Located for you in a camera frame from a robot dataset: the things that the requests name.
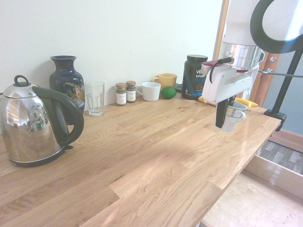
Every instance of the spice jar label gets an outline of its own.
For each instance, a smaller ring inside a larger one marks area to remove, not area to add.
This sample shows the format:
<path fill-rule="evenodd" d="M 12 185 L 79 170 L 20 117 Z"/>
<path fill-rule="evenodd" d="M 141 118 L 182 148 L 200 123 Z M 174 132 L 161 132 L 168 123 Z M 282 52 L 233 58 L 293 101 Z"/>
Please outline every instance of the spice jar label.
<path fill-rule="evenodd" d="M 123 105 L 126 103 L 126 93 L 116 93 L 117 104 Z"/>
<path fill-rule="evenodd" d="M 136 90 L 134 91 L 126 91 L 127 101 L 133 102 L 136 101 Z"/>

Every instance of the black cable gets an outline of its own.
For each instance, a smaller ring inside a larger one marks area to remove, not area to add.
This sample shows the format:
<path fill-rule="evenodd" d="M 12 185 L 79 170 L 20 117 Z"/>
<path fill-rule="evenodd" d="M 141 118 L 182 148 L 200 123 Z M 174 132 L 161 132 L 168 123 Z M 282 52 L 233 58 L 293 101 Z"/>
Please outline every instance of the black cable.
<path fill-rule="evenodd" d="M 217 65 L 221 65 L 221 64 L 224 64 L 224 63 L 229 63 L 232 61 L 232 58 L 222 58 L 222 59 L 219 59 L 213 66 L 212 68 L 210 69 L 210 73 L 209 73 L 209 81 L 211 83 L 213 83 L 213 71 L 214 71 L 214 68 L 217 66 Z"/>
<path fill-rule="evenodd" d="M 216 63 L 212 66 L 212 68 L 210 69 L 209 81 L 210 81 L 211 83 L 213 83 L 213 81 L 212 81 L 212 78 L 213 78 L 213 71 L 214 71 L 214 68 L 216 67 L 216 65 L 218 65 L 218 62 L 216 62 Z"/>
<path fill-rule="evenodd" d="M 264 73 L 264 74 L 272 74 L 272 75 L 278 75 L 278 76 L 284 76 L 284 77 L 296 77 L 296 78 L 303 78 L 303 76 L 299 76 L 299 75 L 292 75 L 292 74 L 285 74 L 285 73 L 275 73 L 275 72 L 262 71 L 262 70 L 259 70 L 259 72 L 262 72 L 262 73 Z"/>

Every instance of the kettle base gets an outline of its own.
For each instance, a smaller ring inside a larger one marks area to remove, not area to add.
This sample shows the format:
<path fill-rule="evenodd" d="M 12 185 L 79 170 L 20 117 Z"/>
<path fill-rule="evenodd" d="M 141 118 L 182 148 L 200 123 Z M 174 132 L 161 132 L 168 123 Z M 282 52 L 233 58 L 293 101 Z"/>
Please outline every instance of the kettle base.
<path fill-rule="evenodd" d="M 9 160 L 16 164 L 17 166 L 19 167 L 36 167 L 36 166 L 42 166 L 42 165 L 45 165 L 47 163 L 50 163 L 52 161 L 54 161 L 55 159 L 57 159 L 59 156 L 61 156 L 65 150 L 69 150 L 71 149 L 72 146 L 68 145 L 68 146 L 65 146 L 63 147 L 60 151 L 58 151 L 57 153 L 55 153 L 54 155 L 50 156 L 50 157 L 47 157 L 47 158 L 44 158 L 44 159 L 41 159 L 41 160 L 38 160 L 38 161 L 34 161 L 34 162 L 16 162 L 14 160 L 11 160 L 9 158 Z"/>

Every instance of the wooden countertop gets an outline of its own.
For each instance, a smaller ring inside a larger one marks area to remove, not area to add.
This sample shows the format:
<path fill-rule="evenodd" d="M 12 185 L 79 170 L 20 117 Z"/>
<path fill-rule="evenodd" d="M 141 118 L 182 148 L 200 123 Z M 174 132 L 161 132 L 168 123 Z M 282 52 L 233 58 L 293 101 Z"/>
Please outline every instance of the wooden countertop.
<path fill-rule="evenodd" d="M 263 112 L 225 133 L 215 107 L 180 94 L 109 105 L 34 168 L 10 163 L 0 140 L 0 226 L 193 227 L 280 124 Z"/>

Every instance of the floor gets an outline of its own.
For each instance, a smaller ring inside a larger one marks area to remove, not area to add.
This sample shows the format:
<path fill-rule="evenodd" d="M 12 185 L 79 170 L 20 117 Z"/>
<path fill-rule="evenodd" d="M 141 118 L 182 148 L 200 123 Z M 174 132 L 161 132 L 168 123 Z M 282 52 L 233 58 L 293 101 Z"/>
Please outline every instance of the floor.
<path fill-rule="evenodd" d="M 268 140 L 258 155 L 303 175 L 303 153 Z"/>
<path fill-rule="evenodd" d="M 203 220 L 208 227 L 302 227 L 303 200 L 243 170 Z"/>

